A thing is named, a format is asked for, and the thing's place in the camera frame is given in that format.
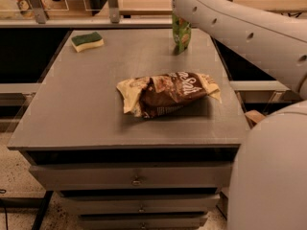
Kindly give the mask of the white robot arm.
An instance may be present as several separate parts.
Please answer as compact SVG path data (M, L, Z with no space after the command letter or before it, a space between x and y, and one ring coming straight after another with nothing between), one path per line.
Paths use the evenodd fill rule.
M305 20L233 0L173 0L173 11L303 99L267 116L239 148L227 230L307 230Z

